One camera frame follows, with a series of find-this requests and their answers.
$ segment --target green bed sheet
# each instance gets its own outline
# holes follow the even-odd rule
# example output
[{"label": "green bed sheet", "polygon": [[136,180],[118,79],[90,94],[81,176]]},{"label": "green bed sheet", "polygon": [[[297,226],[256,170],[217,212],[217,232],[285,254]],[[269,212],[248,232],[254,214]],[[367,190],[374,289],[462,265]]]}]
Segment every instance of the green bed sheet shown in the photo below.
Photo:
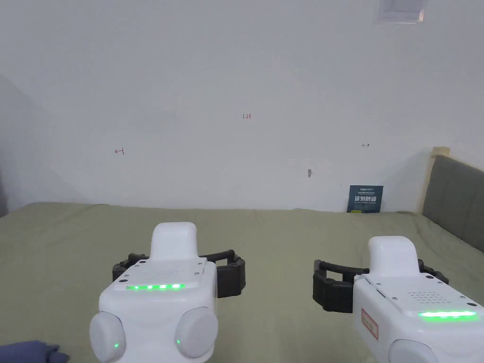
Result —
[{"label": "green bed sheet", "polygon": [[313,261],[367,267],[373,236],[408,237],[426,265],[484,303],[484,254],[421,215],[34,203],[0,219],[0,345],[38,339],[96,362],[89,323],[113,264],[149,254],[154,227],[175,221],[197,226],[199,254],[234,249],[246,261],[242,295],[218,302],[211,363],[374,362],[351,314],[312,300]]}]

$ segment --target green indicator light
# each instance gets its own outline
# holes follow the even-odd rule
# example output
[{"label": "green indicator light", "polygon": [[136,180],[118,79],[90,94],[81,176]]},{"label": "green indicator light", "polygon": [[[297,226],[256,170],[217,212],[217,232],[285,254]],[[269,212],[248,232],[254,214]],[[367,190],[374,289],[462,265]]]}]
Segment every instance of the green indicator light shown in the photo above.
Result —
[{"label": "green indicator light", "polygon": [[475,315],[477,315],[475,311],[437,311],[437,312],[419,313],[419,316],[424,318],[459,318],[459,317],[473,317]]},{"label": "green indicator light", "polygon": [[178,290],[180,288],[185,288],[183,284],[172,284],[172,285],[136,285],[136,286],[126,286],[126,290]]}]

